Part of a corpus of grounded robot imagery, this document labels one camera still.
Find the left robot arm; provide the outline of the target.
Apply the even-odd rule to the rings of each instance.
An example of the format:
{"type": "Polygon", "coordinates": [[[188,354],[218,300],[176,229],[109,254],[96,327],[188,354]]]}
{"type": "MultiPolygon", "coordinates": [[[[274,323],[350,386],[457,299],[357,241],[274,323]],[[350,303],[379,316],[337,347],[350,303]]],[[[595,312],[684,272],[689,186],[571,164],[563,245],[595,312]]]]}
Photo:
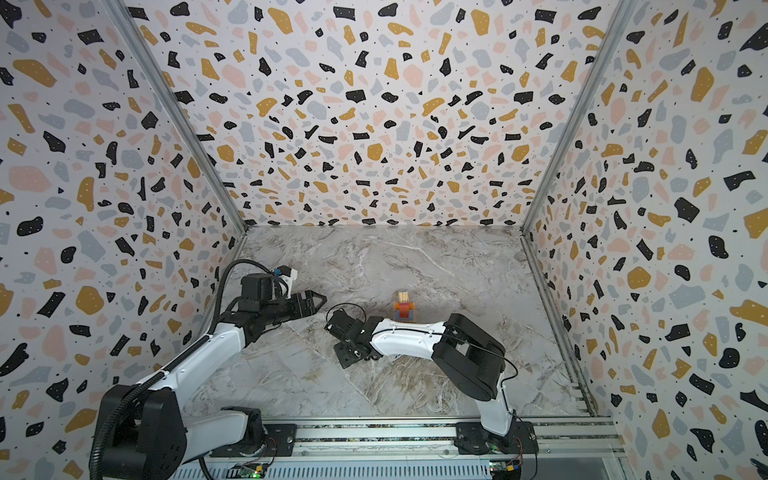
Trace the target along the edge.
{"type": "Polygon", "coordinates": [[[280,325],[315,315],[327,302],[312,290],[295,293],[296,271],[249,274],[241,292],[209,330],[168,364],[102,398],[88,462],[92,479],[169,479],[191,461],[226,450],[260,457],[277,448],[259,409],[225,407],[183,414],[194,393],[228,360],[280,325]]]}

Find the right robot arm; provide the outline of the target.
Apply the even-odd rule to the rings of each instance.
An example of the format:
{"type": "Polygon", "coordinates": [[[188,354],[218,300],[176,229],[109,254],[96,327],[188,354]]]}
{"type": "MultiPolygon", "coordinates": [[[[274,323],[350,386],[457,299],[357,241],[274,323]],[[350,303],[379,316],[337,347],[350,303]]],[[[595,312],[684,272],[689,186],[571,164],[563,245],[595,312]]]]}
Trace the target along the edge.
{"type": "Polygon", "coordinates": [[[478,422],[456,424],[454,445],[464,455],[492,452],[536,456],[539,445],[533,426],[509,406],[504,383],[518,370],[506,358],[505,347],[462,314],[443,322],[415,324],[372,316],[356,319],[343,309],[327,319],[325,330],[337,343],[334,352],[346,369],[358,362],[385,356],[409,356],[432,361],[465,396],[475,401],[478,422]]]}

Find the natural wood block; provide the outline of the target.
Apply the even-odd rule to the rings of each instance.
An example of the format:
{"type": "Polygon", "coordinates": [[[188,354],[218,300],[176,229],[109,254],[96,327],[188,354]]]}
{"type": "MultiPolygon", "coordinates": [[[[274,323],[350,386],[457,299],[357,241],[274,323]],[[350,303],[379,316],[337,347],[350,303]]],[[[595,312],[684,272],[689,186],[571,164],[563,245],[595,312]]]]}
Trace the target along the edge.
{"type": "Polygon", "coordinates": [[[414,321],[412,321],[412,322],[408,322],[408,321],[398,321],[398,320],[396,320],[396,318],[394,318],[394,320],[395,320],[396,322],[400,322],[400,323],[406,323],[406,324],[414,324],[414,323],[416,322],[415,318],[414,318],[414,321]]]}

